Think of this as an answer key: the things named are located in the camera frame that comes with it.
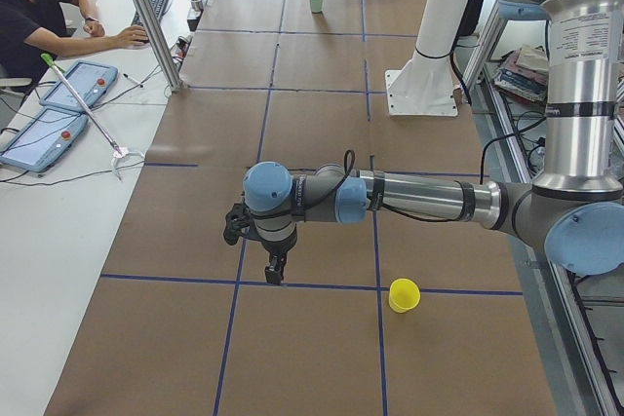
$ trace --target green cup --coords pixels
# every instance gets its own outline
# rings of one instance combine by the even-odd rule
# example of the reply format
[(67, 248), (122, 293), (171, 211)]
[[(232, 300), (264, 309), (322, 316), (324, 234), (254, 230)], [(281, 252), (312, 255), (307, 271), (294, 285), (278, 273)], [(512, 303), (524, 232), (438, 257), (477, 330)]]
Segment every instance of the green cup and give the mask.
[(320, 14), (323, 12), (323, 0), (310, 0), (310, 11), (313, 14)]

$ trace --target blue joint cap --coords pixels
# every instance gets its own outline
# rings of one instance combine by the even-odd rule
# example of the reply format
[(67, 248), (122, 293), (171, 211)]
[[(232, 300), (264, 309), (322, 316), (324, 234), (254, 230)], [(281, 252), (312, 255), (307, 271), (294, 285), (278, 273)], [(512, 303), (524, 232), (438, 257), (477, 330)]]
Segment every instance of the blue joint cap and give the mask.
[(600, 275), (624, 263), (624, 207), (597, 202), (572, 209), (550, 228), (548, 260), (577, 275)]
[(359, 223), (367, 214), (367, 184), (358, 177), (347, 177), (335, 194), (335, 219), (340, 224)]
[(510, 2), (508, 0), (498, 0), (498, 14), (503, 19), (517, 21), (535, 21), (550, 18), (539, 4)]
[(252, 211), (270, 211), (291, 195), (293, 177), (279, 163), (258, 163), (245, 174), (243, 186), (245, 204)]

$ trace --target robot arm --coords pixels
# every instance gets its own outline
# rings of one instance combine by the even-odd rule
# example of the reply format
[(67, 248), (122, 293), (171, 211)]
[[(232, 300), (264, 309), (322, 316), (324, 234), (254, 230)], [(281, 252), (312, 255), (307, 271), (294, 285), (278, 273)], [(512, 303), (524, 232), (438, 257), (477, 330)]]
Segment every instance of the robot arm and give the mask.
[(538, 12), (546, 18), (546, 12), (552, 21), (547, 153), (544, 171), (531, 184), (352, 171), (346, 157), (344, 168), (329, 165), (314, 175), (260, 163), (245, 176), (243, 202), (226, 216), (225, 240), (261, 241), (270, 254), (266, 279), (273, 284), (283, 279), (297, 222), (358, 222), (378, 209), (475, 221), (518, 237), (579, 275), (624, 263), (622, 185), (609, 169), (624, 0), (501, 3), (510, 19), (534, 19)]

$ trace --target man's arm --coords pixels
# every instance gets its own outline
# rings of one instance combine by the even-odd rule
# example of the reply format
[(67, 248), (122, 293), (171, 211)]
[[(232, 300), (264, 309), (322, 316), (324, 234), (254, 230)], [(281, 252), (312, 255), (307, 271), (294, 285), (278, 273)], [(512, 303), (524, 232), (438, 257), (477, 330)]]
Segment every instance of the man's arm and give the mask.
[(110, 49), (123, 49), (130, 46), (143, 46), (147, 34), (141, 26), (133, 25), (116, 36), (100, 38), (60, 38), (46, 28), (37, 28), (24, 43), (61, 57), (75, 57), (99, 53)]
[(85, 19), (84, 30), (94, 38), (104, 36), (104, 27), (97, 20), (91, 21), (87, 19), (97, 19), (98, 9), (91, 0), (72, 0), (71, 3), (80, 9), (80, 15)]

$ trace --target warning label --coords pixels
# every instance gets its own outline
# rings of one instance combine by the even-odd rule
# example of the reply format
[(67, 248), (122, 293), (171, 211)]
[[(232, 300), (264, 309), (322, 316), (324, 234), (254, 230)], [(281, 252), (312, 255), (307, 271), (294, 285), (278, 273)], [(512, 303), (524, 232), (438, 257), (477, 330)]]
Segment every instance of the warning label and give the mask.
[(621, 34), (618, 11), (555, 21), (551, 28), (551, 66), (602, 58), (617, 61)]

